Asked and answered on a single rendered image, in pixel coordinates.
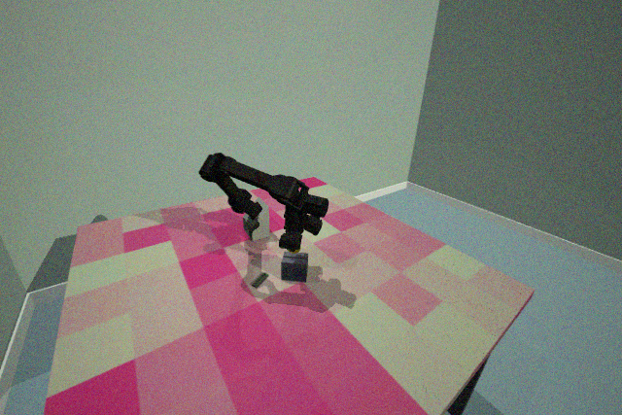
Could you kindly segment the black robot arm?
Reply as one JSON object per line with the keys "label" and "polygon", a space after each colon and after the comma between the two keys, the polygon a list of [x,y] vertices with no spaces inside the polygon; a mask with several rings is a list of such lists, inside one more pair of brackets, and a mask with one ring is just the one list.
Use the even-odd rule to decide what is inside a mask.
{"label": "black robot arm", "polygon": [[272,176],[222,153],[209,155],[199,174],[204,180],[216,183],[220,187],[228,196],[227,203],[235,213],[246,213],[254,220],[262,207],[258,202],[250,200],[251,194],[245,189],[239,189],[230,177],[268,191],[271,197],[285,205],[286,211],[290,213],[303,211],[300,232],[305,229],[317,236],[322,228],[323,222],[320,217],[323,218],[328,211],[328,199],[309,194],[310,188],[295,177],[281,174]]}

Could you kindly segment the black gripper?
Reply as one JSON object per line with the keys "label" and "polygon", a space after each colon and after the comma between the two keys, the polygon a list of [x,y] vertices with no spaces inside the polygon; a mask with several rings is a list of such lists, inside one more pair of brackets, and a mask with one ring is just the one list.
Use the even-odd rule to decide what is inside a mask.
{"label": "black gripper", "polygon": [[285,225],[284,229],[286,233],[281,235],[279,240],[279,248],[291,249],[292,252],[300,249],[301,239],[303,232],[300,232],[300,226],[303,219],[303,211],[299,213],[290,213],[285,209]]}

